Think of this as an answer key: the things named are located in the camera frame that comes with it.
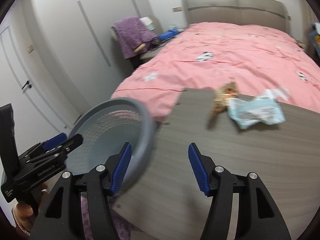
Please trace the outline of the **person's left hand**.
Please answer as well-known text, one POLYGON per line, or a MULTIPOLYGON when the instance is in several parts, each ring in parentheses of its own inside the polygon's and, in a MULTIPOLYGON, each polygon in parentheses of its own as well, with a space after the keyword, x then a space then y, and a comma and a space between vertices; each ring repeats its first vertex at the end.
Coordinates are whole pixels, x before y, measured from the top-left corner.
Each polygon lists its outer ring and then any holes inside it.
POLYGON ((23 239, 29 239, 33 222, 30 218, 33 216, 33 210, 30 205, 18 203, 12 208, 12 215, 16 224, 16 231, 23 239))

